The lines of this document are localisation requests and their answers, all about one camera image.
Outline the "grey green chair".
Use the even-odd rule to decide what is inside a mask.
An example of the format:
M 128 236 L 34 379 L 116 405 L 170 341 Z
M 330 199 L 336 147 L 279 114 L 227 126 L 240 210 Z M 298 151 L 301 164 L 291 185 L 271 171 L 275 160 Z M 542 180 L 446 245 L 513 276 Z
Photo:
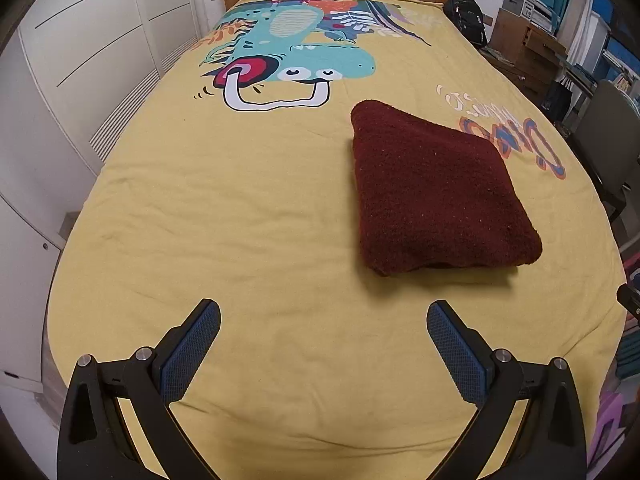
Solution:
M 624 184 L 639 158 L 639 112 L 634 101 L 611 81 L 601 80 L 567 142 L 601 202 L 610 206 L 608 220 L 613 222 L 626 207 Z

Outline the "dark red knit sweater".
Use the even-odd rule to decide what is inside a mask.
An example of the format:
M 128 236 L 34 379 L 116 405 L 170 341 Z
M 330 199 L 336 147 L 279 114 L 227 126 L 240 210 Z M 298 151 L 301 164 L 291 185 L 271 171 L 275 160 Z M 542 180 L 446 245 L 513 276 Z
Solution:
M 541 238 L 489 141 L 375 100 L 355 105 L 350 120 L 368 268 L 502 269 L 540 258 Z

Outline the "dark shopping bag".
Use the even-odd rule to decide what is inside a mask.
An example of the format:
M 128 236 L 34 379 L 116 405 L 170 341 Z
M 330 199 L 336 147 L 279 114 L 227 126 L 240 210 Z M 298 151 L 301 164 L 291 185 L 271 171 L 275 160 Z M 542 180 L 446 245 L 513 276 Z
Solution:
M 570 109 L 571 100 L 570 82 L 566 79 L 553 81 L 540 103 L 540 109 L 549 122 L 562 122 Z

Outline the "black backpack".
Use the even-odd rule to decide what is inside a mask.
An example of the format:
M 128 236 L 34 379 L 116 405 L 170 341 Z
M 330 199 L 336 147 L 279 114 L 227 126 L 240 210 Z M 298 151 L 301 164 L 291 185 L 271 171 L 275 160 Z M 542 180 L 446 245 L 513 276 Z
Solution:
M 442 10 L 462 36 L 477 50 L 488 45 L 484 14 L 475 0 L 447 0 Z

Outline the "purple stool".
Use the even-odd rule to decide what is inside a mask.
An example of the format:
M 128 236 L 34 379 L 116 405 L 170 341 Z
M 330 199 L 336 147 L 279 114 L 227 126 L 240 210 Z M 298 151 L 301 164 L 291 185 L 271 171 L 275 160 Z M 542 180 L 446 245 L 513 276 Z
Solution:
M 634 402 L 625 403 L 621 393 L 604 392 L 600 395 L 596 430 L 587 456 L 589 468 L 592 468 L 614 440 L 624 433 L 633 411 Z

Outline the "grey storage box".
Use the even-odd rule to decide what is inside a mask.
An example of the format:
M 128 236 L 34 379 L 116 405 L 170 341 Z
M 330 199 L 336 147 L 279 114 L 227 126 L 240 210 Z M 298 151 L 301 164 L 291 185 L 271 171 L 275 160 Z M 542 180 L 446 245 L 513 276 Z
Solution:
M 503 0 L 502 7 L 553 34 L 553 13 L 540 0 Z

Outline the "wooden drawer cabinet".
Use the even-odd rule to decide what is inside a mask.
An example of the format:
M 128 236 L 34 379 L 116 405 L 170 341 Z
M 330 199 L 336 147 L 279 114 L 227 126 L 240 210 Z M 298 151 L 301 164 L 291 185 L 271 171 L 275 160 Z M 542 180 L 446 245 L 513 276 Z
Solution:
M 539 106 L 560 71 L 566 49 L 521 15 L 500 9 L 488 46 L 480 54 Z

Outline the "yellow dinosaur print bedspread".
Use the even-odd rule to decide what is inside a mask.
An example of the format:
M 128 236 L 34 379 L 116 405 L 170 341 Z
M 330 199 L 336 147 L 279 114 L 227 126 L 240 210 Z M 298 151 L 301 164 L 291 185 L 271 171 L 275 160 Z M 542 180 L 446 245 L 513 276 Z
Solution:
M 218 302 L 221 331 L 174 410 L 226 479 L 426 477 L 473 414 L 426 332 L 437 299 L 519 359 L 567 359 L 596 426 L 624 270 L 589 177 L 437 6 L 375 0 L 374 20 L 367 1 L 255 0 L 225 15 L 131 119 L 55 275 L 64 378 L 83 354 L 126 358 Z M 350 114 L 370 100 L 490 148 L 540 258 L 368 269 Z

